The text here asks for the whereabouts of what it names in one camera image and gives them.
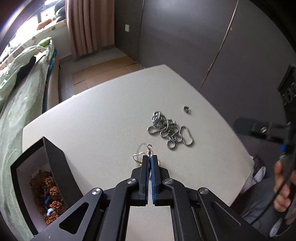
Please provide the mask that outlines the person's right hand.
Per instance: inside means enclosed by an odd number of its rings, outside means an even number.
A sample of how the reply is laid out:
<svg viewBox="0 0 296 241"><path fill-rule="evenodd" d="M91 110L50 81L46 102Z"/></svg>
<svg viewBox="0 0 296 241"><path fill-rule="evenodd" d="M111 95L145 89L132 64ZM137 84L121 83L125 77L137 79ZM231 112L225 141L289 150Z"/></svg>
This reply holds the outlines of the person's right hand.
<svg viewBox="0 0 296 241"><path fill-rule="evenodd" d="M276 193L280 189L284 181L284 177L282 175L281 161L277 161L274 166L274 181L275 181L274 193ZM290 194L290 188L288 187L288 185L285 184L283 188L281 188L280 193L277 195L277 197L273 202L273 206L276 211L284 212L290 206L291 200L288 197L289 194Z"/></svg>

